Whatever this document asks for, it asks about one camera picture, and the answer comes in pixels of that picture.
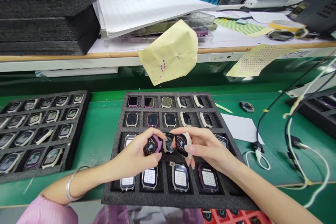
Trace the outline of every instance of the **white paper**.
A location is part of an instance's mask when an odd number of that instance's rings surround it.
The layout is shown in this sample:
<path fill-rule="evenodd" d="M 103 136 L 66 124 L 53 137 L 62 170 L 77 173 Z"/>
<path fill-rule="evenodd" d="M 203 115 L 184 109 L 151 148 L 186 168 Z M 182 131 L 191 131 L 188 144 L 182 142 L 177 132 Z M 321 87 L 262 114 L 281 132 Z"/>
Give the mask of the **white paper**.
<path fill-rule="evenodd" d="M 97 4 L 100 24 L 105 24 L 110 38 L 215 7 L 199 0 L 97 0 Z"/>
<path fill-rule="evenodd" d="M 290 19 L 283 13 L 250 12 L 250 14 L 258 23 L 271 23 L 274 20 L 290 21 Z"/>
<path fill-rule="evenodd" d="M 221 115 L 226 125 L 228 126 L 233 138 L 251 143 L 256 142 L 257 128 L 251 118 L 238 117 L 228 114 Z M 261 139 L 260 134 L 258 134 L 258 136 L 259 142 L 261 144 L 265 144 L 264 141 Z"/>

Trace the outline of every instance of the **stack of papers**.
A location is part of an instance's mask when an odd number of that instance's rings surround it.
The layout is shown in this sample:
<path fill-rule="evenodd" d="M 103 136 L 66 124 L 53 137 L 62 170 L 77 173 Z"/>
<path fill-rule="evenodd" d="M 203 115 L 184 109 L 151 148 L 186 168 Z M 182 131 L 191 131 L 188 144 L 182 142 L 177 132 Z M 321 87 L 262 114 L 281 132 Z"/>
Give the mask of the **stack of papers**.
<path fill-rule="evenodd" d="M 97 0 L 100 27 L 110 38 L 185 14 L 214 8 L 199 0 Z"/>

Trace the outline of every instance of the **pink sleeve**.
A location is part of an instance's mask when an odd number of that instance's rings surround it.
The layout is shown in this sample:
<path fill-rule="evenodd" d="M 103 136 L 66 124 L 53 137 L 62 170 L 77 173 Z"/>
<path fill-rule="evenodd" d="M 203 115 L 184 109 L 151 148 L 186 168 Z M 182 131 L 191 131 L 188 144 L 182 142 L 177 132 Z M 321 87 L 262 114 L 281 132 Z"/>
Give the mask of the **pink sleeve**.
<path fill-rule="evenodd" d="M 69 206 L 63 206 L 38 196 L 25 210 L 17 224 L 76 224 L 78 216 Z"/>

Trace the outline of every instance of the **purple watch case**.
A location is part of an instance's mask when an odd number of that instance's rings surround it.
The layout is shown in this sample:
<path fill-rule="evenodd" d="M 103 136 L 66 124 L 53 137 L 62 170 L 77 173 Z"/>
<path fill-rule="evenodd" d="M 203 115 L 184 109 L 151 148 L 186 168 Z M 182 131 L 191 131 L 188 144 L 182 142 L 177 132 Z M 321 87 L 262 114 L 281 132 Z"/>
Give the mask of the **purple watch case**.
<path fill-rule="evenodd" d="M 153 124 L 149 124 L 149 123 L 148 123 L 149 116 L 152 115 L 152 114 L 157 115 L 157 122 L 156 122 L 156 125 L 153 125 Z M 159 115 L 156 114 L 156 113 L 149 113 L 148 116 L 147 116 L 147 126 L 148 126 L 148 127 L 156 128 L 156 127 L 158 126 L 158 123 L 159 123 Z"/>

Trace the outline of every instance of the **yellow paper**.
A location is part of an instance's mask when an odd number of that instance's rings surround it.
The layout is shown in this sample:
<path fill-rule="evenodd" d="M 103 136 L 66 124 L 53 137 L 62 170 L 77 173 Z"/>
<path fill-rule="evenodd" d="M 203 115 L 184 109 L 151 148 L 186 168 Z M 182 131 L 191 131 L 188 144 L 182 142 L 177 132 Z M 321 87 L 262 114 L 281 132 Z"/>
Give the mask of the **yellow paper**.
<path fill-rule="evenodd" d="M 197 52 L 196 32 L 180 20 L 138 55 L 156 86 L 186 76 L 196 65 Z"/>
<path fill-rule="evenodd" d="M 275 45 L 258 45 L 245 54 L 226 74 L 231 77 L 259 76 L 262 69 L 273 60 L 300 50 Z"/>

